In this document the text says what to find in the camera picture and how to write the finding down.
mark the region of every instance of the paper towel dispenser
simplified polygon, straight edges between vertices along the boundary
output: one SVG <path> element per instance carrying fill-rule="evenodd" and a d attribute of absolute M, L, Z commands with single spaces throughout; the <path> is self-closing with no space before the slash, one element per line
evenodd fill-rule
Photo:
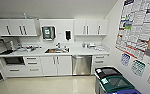
<path fill-rule="evenodd" d="M 54 26 L 44 26 L 42 27 L 43 39 L 53 40 L 55 36 L 55 27 Z"/>

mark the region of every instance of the upper cabinet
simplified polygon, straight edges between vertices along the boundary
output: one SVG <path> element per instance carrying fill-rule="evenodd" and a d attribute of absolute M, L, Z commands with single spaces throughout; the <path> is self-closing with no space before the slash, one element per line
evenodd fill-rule
<path fill-rule="evenodd" d="M 107 20 L 75 19 L 74 35 L 106 35 Z"/>
<path fill-rule="evenodd" d="M 39 21 L 36 19 L 0 19 L 1 36 L 38 36 Z"/>

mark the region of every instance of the countertop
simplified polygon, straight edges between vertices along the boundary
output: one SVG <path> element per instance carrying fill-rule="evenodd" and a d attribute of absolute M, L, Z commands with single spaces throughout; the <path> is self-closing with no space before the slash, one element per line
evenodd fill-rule
<path fill-rule="evenodd" d="M 49 48 L 37 48 L 32 52 L 26 51 L 15 51 L 8 55 L 0 55 L 0 57 L 16 57 L 16 56 L 60 56 L 60 55 L 105 55 L 109 54 L 107 51 L 98 51 L 95 49 L 88 49 L 82 47 L 74 47 L 69 48 L 68 53 L 45 53 Z"/>

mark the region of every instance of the recycling bin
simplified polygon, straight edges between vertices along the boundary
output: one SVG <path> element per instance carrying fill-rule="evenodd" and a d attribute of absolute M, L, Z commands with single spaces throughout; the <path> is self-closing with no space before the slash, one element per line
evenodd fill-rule
<path fill-rule="evenodd" d="M 111 94 L 121 90 L 135 89 L 135 87 L 122 76 L 108 76 L 100 81 L 99 94 Z"/>
<path fill-rule="evenodd" d="M 128 90 L 121 90 L 121 91 L 108 93 L 108 94 L 141 94 L 141 93 L 136 89 L 128 89 Z"/>
<path fill-rule="evenodd" d="M 114 67 L 102 67 L 95 69 L 96 82 L 95 82 L 95 93 L 100 94 L 100 79 L 108 76 L 122 76 L 122 74 Z"/>

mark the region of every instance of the gray floor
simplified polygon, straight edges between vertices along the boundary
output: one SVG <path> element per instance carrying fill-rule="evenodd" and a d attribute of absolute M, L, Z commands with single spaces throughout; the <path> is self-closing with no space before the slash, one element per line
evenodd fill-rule
<path fill-rule="evenodd" d="M 11 78 L 0 82 L 0 94 L 95 94 L 95 77 Z"/>

